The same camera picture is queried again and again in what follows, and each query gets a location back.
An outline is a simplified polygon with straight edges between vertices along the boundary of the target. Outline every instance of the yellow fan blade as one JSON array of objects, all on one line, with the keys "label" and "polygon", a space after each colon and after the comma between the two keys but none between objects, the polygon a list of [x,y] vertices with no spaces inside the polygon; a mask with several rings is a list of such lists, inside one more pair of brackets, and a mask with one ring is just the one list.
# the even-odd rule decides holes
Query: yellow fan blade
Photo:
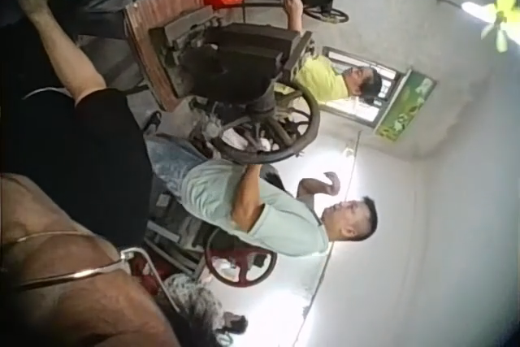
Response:
[{"label": "yellow fan blade", "polygon": [[516,2],[517,0],[496,0],[496,9],[503,12],[511,11]]},{"label": "yellow fan blade", "polygon": [[496,12],[498,11],[496,9],[495,3],[487,4],[486,6],[480,7],[482,12],[484,12],[486,15],[493,15],[493,18],[496,17]]},{"label": "yellow fan blade", "polygon": [[499,53],[507,51],[507,36],[501,29],[498,29],[496,32],[496,50],[498,50]]},{"label": "yellow fan blade", "polygon": [[489,24],[486,26],[480,33],[480,38],[484,39],[494,28],[495,24]]},{"label": "yellow fan blade", "polygon": [[504,13],[507,24],[520,24],[520,8],[515,7],[513,10]]}]

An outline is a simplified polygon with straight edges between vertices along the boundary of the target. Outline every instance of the light green t-shirt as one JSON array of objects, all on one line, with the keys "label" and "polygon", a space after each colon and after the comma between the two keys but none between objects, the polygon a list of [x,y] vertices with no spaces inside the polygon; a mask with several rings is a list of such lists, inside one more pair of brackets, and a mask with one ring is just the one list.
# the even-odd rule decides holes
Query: light green t-shirt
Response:
[{"label": "light green t-shirt", "polygon": [[[306,87],[321,103],[349,97],[343,75],[336,72],[331,60],[325,56],[307,59],[295,76],[294,81]],[[277,84],[275,91],[289,93],[291,89],[282,84]]]},{"label": "light green t-shirt", "polygon": [[239,239],[278,254],[306,256],[327,250],[328,237],[316,214],[304,203],[259,179],[265,206],[249,232],[232,221],[232,203],[244,168],[226,160],[210,160],[188,172],[180,201],[186,211]]}]

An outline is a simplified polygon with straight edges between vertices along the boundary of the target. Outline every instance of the window frame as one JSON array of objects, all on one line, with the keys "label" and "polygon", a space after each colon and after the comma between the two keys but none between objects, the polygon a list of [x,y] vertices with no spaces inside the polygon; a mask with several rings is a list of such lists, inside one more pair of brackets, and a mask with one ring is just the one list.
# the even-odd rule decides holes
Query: window frame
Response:
[{"label": "window frame", "polygon": [[377,68],[379,68],[381,70],[387,70],[389,72],[395,73],[395,76],[394,76],[393,79],[390,79],[387,76],[381,75],[383,80],[387,80],[387,81],[390,82],[390,87],[388,88],[388,91],[386,92],[384,98],[380,98],[380,97],[375,98],[375,101],[379,102],[380,106],[379,105],[368,105],[368,106],[372,106],[372,107],[375,107],[376,109],[378,109],[378,114],[372,121],[368,121],[368,120],[363,119],[362,117],[360,117],[358,115],[353,115],[353,114],[348,113],[346,111],[343,111],[343,110],[337,109],[335,107],[329,106],[326,103],[320,105],[320,109],[323,110],[323,111],[332,113],[334,115],[339,115],[339,116],[345,117],[347,119],[352,120],[353,122],[356,122],[358,124],[367,126],[368,128],[371,128],[371,129],[376,128],[377,124],[384,117],[384,115],[386,114],[388,108],[391,106],[391,104],[393,102],[393,98],[394,98],[394,96],[395,96],[395,94],[396,94],[396,92],[397,92],[397,90],[399,88],[399,85],[401,84],[405,74],[402,73],[402,72],[399,72],[396,69],[393,69],[391,67],[387,67],[387,66],[385,66],[383,64],[377,63],[375,61],[371,61],[371,60],[368,60],[368,59],[362,59],[361,57],[359,57],[359,56],[357,56],[355,54],[350,54],[349,52],[345,52],[343,50],[338,50],[338,49],[333,48],[331,46],[324,46],[322,48],[322,55],[327,57],[329,60],[331,60],[331,62],[333,64],[338,64],[339,66],[352,67],[352,66],[357,66],[357,64],[346,63],[346,62],[342,62],[342,61],[340,61],[338,59],[332,59],[330,57],[330,53],[336,53],[336,54],[338,54],[340,56],[344,56],[344,57],[347,57],[349,59],[358,61],[359,63],[362,63],[363,65],[366,64],[366,66],[369,66],[369,67],[377,67]]}]

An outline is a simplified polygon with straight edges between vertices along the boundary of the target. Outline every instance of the yellow shirt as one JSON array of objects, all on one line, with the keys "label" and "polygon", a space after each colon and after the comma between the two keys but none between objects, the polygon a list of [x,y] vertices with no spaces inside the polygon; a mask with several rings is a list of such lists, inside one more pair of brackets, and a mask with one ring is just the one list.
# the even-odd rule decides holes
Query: yellow shirt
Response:
[{"label": "yellow shirt", "polygon": [[[336,73],[331,60],[325,56],[307,59],[294,81],[306,87],[321,103],[349,96],[343,75]],[[275,91],[289,93],[291,89],[285,85],[277,84]]]}]

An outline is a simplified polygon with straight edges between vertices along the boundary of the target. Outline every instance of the bare back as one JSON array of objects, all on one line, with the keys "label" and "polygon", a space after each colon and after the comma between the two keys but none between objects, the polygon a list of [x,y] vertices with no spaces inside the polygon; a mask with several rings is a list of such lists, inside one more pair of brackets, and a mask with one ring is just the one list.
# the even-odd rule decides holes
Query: bare back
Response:
[{"label": "bare back", "polygon": [[[40,232],[89,232],[31,180],[2,175],[1,186],[4,245]],[[113,245],[93,235],[43,236],[12,246],[2,267],[24,281],[100,267],[117,258]],[[100,345],[178,346],[152,297],[124,271],[22,293],[19,305],[32,326],[45,327],[67,343],[102,335]]]}]

